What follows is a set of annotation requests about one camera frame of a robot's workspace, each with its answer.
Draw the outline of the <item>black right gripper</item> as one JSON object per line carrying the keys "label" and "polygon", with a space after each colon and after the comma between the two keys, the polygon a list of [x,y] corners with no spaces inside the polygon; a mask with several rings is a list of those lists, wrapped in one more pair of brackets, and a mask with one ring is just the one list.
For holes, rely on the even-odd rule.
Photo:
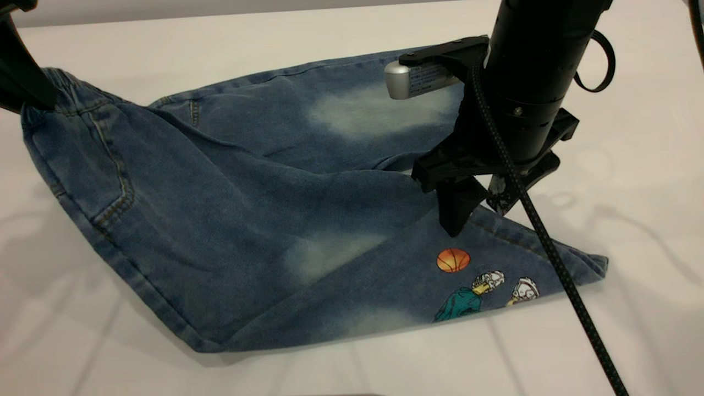
{"label": "black right gripper", "polygon": [[482,74],[481,66],[467,71],[452,132],[417,158],[412,168],[411,176],[423,191],[429,193],[437,187],[438,222],[450,237],[460,235],[485,199],[495,213],[506,215],[527,195],[525,176],[518,176],[518,187],[509,176],[492,176],[488,191],[472,177],[506,173],[483,117],[484,109],[520,172],[534,169],[556,143],[573,138],[579,125],[578,118],[559,101],[530,104],[510,100],[493,92]]}

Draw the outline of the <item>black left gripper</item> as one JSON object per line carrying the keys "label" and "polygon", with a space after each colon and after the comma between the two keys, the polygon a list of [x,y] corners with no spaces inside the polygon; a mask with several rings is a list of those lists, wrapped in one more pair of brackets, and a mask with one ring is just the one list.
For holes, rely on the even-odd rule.
{"label": "black left gripper", "polygon": [[[37,0],[0,0],[1,13],[29,12]],[[19,114],[24,105],[53,109],[57,90],[28,52],[10,14],[1,19],[1,108]]]}

